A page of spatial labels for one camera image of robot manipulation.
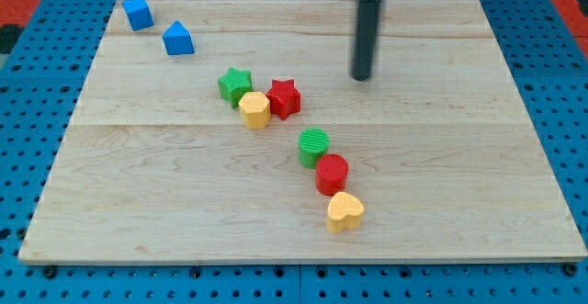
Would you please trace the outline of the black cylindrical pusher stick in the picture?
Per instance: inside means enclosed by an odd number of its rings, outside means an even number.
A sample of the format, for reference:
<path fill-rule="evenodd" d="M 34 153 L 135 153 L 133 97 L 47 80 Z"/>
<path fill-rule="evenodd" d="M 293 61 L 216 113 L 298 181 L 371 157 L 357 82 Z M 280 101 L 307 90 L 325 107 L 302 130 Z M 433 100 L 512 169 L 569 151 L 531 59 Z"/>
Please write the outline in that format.
<path fill-rule="evenodd" d="M 351 76 L 360 82 L 372 74 L 380 10 L 380 0 L 357 0 Z"/>

